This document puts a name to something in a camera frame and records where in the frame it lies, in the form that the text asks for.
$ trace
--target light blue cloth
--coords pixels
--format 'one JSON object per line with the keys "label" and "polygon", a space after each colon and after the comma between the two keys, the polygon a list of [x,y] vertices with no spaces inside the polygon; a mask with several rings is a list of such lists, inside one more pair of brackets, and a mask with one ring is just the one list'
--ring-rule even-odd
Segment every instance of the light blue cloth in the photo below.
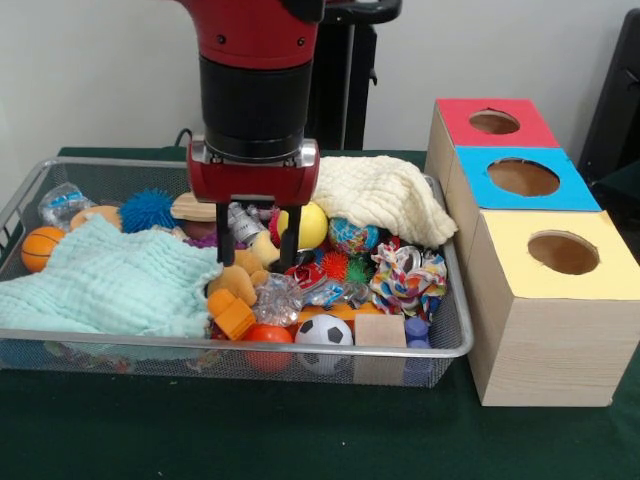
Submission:
{"label": "light blue cloth", "polygon": [[120,233],[100,215],[64,237],[42,273],[0,283],[0,328],[204,338],[217,249]]}

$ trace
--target metal basket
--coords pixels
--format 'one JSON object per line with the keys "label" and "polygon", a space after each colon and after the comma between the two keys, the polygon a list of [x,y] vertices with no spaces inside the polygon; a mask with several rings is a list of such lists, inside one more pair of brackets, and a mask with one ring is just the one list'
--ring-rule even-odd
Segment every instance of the metal basket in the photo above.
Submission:
{"label": "metal basket", "polygon": [[[426,177],[440,203],[437,181]],[[97,203],[120,204],[145,188],[189,189],[183,162],[54,158],[37,166],[0,213],[0,281],[26,275],[25,232],[41,225],[37,205],[71,182]],[[433,349],[330,347],[0,329],[0,366],[26,370],[433,387],[473,334],[452,242],[443,248],[449,290],[430,330]]]}

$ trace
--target yellow ball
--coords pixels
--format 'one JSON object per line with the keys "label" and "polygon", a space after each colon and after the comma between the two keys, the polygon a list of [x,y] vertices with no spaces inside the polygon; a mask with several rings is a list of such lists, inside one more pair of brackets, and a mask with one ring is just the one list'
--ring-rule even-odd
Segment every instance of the yellow ball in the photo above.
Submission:
{"label": "yellow ball", "polygon": [[[289,214],[283,210],[278,218],[278,234],[281,237],[287,225],[289,225]],[[328,229],[329,222],[324,210],[313,202],[303,206],[300,214],[298,249],[319,247],[324,242]]]}

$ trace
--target box with hole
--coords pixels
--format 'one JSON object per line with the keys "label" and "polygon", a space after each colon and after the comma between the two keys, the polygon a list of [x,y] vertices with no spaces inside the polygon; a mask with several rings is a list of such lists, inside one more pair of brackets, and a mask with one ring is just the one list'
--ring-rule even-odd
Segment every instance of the box with hole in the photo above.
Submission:
{"label": "box with hole", "polygon": [[458,223],[455,242],[467,266],[479,209],[600,211],[560,148],[456,148],[447,206]]}
{"label": "box with hole", "polygon": [[640,268],[606,212],[481,212],[468,265],[486,406],[606,406],[640,340]]}
{"label": "box with hole", "polygon": [[439,99],[433,112],[425,171],[440,179],[445,193],[456,147],[559,145],[531,100]]}

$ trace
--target white and black soccer ball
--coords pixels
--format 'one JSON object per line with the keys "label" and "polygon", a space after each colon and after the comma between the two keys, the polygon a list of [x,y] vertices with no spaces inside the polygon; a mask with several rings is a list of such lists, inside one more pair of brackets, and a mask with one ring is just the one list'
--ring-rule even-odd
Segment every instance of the white and black soccer ball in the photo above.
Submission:
{"label": "white and black soccer ball", "polygon": [[[307,345],[353,345],[349,326],[333,315],[316,315],[300,325],[296,343]],[[316,375],[335,375],[348,368],[350,357],[343,355],[299,353],[298,361]]]}
{"label": "white and black soccer ball", "polygon": [[333,315],[316,315],[300,325],[296,343],[312,345],[353,345],[349,325]]}

